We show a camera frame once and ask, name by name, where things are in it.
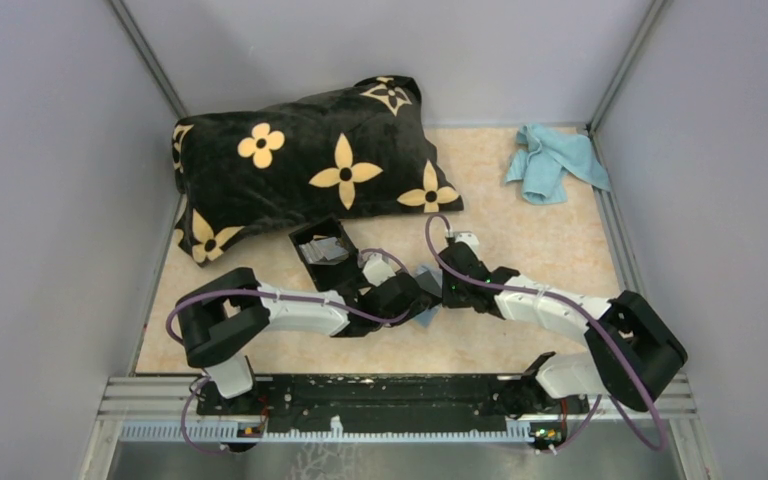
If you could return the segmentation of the light blue towel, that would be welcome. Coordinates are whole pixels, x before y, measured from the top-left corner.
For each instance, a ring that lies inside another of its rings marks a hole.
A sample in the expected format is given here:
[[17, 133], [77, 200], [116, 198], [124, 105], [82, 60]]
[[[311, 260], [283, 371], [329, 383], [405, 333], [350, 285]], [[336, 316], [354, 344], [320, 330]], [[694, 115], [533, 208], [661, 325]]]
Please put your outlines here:
[[510, 156], [504, 182], [518, 182], [522, 198], [530, 204], [565, 203], [563, 179], [567, 175], [599, 190], [611, 190], [607, 170], [585, 135], [527, 124], [516, 133], [515, 144], [517, 150]]

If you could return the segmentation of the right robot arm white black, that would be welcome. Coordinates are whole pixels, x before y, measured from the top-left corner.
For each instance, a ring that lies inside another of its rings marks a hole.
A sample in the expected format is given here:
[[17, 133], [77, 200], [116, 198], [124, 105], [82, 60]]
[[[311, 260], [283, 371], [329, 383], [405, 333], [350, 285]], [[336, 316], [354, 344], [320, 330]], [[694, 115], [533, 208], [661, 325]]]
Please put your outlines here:
[[457, 232], [436, 253], [446, 307], [536, 325], [587, 349], [538, 361], [533, 378], [523, 385], [532, 410], [548, 412], [562, 397], [584, 394], [606, 395], [645, 412], [686, 364], [686, 349], [641, 294], [573, 294], [515, 269], [489, 270], [476, 247], [472, 233]]

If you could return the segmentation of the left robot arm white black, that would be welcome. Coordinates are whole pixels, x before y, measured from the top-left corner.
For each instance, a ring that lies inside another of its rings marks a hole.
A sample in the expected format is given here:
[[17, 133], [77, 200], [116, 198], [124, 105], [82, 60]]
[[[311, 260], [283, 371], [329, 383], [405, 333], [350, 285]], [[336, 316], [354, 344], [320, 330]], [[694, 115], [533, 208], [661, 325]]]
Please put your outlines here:
[[303, 292], [257, 280], [239, 267], [179, 299], [167, 315], [167, 334], [184, 348], [189, 367], [206, 375], [197, 394], [209, 414], [252, 411], [260, 388], [243, 350], [264, 332], [306, 332], [361, 338], [394, 327], [442, 302], [442, 277], [434, 271], [388, 277], [372, 267], [356, 290]]

